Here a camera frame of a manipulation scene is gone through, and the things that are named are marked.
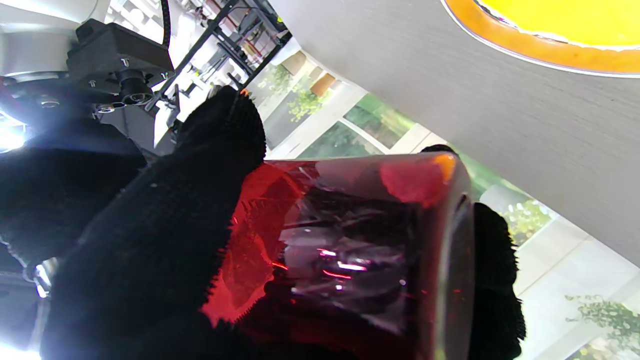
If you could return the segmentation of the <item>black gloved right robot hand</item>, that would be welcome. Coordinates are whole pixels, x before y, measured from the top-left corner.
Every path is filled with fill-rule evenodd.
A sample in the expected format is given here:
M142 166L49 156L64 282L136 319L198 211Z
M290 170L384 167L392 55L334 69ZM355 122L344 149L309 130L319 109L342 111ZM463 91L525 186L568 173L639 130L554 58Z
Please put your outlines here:
M19 88L1 108L33 135L1 155L1 247L25 268L126 262L128 240L158 225L158 197L131 185L148 166L130 136L96 119L103 96L60 80Z

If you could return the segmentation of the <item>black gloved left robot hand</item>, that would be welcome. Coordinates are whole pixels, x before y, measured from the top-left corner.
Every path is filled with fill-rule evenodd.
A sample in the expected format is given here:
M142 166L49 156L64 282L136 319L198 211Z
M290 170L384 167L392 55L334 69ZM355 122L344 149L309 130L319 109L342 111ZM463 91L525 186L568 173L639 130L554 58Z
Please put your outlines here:
M526 337L503 217L446 146L267 160L225 86L132 188L158 224L112 267L64 262L44 360L514 360Z

